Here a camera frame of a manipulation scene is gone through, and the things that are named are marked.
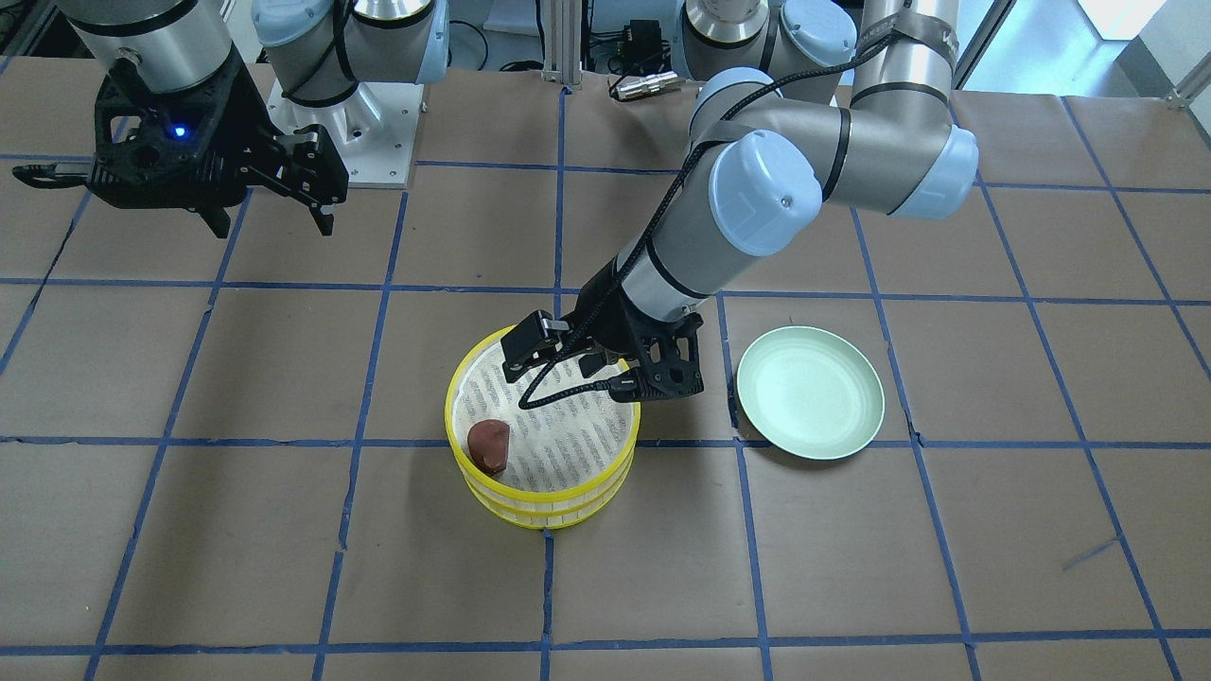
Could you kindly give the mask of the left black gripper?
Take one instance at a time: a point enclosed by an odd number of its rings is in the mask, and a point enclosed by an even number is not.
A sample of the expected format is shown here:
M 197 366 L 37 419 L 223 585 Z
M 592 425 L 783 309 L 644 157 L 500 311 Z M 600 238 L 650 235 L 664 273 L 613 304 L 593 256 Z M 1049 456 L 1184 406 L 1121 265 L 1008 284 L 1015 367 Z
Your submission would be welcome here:
M 704 393 L 698 340 L 702 317 L 691 313 L 679 322 L 659 322 L 630 302 L 620 279 L 614 269 L 602 269 L 584 285 L 570 313 L 556 319 L 536 310 L 515 324 L 499 340 L 503 378 L 518 382 L 556 357 L 562 340 L 576 334 L 570 356 L 579 357 L 584 379 L 626 362 L 622 374 L 603 379 L 613 400 L 672 400 Z

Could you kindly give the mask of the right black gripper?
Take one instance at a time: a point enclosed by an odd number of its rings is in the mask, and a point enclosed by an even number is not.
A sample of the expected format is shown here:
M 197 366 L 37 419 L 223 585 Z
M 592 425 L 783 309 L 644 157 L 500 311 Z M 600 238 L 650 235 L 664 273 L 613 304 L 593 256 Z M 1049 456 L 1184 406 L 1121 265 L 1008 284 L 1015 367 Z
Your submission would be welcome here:
M 228 207 L 248 185 L 265 185 L 308 207 L 321 236 L 333 236 L 349 171 L 328 130 L 289 135 L 270 121 L 239 50 L 203 81 L 153 92 L 130 57 L 117 58 L 97 95 L 90 190 L 121 210 L 195 213 L 216 238 L 230 238 Z

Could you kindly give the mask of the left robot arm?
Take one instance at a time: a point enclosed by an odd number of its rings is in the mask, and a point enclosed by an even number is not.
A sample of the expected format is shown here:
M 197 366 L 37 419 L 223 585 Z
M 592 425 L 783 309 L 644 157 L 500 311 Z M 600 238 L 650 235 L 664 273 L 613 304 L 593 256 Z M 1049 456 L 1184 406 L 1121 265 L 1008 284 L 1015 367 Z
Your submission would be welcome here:
M 570 313 L 538 310 L 503 336 L 503 379 L 532 376 L 520 406 L 702 393 L 699 307 L 784 250 L 823 204 L 897 218 L 955 212 L 980 160 L 949 111 L 958 13 L 955 1 L 869 1 L 843 63 L 710 78 L 685 160 L 643 231 Z

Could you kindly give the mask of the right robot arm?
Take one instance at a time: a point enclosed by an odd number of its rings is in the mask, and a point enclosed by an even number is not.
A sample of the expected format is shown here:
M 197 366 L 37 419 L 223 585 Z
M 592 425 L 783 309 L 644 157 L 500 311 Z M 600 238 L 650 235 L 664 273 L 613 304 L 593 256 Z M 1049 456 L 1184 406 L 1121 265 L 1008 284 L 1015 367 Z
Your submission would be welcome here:
M 446 1 L 256 1 L 276 107 L 203 1 L 61 1 L 61 12 L 105 71 L 94 160 L 22 168 L 22 181 L 86 185 L 117 210 L 183 210 L 217 238 L 251 185 L 303 205 L 331 236 L 356 155 L 396 150 L 372 87 L 420 87 L 448 68 Z

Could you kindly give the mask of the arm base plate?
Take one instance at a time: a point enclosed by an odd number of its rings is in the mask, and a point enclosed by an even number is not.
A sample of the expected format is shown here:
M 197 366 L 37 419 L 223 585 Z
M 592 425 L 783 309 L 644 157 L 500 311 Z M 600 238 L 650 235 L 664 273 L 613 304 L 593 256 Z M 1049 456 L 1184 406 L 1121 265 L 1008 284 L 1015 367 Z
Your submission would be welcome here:
M 281 82 L 272 82 L 268 109 L 285 131 L 325 126 L 352 188 L 406 189 L 425 90 L 420 82 L 361 82 L 342 103 L 309 108 L 286 99 Z

